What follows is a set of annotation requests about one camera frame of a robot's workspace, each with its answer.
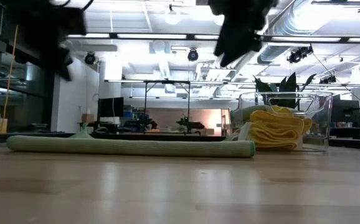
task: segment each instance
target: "computer monitor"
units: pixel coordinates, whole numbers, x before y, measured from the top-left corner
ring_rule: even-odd
[[[360,107],[357,100],[334,100],[332,103],[332,122],[351,122],[360,128]]]
[[[123,97],[98,100],[98,112],[101,118],[123,117]]]

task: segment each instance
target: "ductwork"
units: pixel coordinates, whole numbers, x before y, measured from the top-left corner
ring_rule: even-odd
[[[314,12],[320,9],[311,4],[312,0],[296,0],[286,13],[268,30],[269,35],[311,35],[325,25],[331,16],[316,18]],[[270,64],[291,46],[268,46],[257,58],[260,64]]]

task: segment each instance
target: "security camera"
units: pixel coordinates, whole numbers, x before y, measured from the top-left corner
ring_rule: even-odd
[[[97,63],[97,58],[95,57],[95,52],[87,52],[85,57],[85,63],[88,65],[94,65]]]
[[[198,52],[196,49],[190,50],[190,52],[188,53],[188,60],[190,62],[195,62],[196,60],[198,60]]]

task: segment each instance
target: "yellow towel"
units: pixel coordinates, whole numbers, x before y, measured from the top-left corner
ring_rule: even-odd
[[[278,116],[276,114],[269,113],[266,111],[253,112],[250,115],[250,121],[253,123],[255,122],[272,123],[274,125],[282,124],[290,129],[293,129],[298,134],[302,134],[304,128],[304,121],[300,118]]]
[[[294,116],[289,108],[273,106],[272,110],[254,111],[250,115],[248,140],[257,148],[292,150],[312,125],[309,118]]]

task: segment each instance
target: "cardboard box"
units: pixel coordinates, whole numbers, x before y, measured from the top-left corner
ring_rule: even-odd
[[[214,134],[215,134],[215,129],[213,128],[204,128],[201,130],[201,135],[203,136],[214,135]]]
[[[94,114],[82,114],[82,123],[94,122]]]

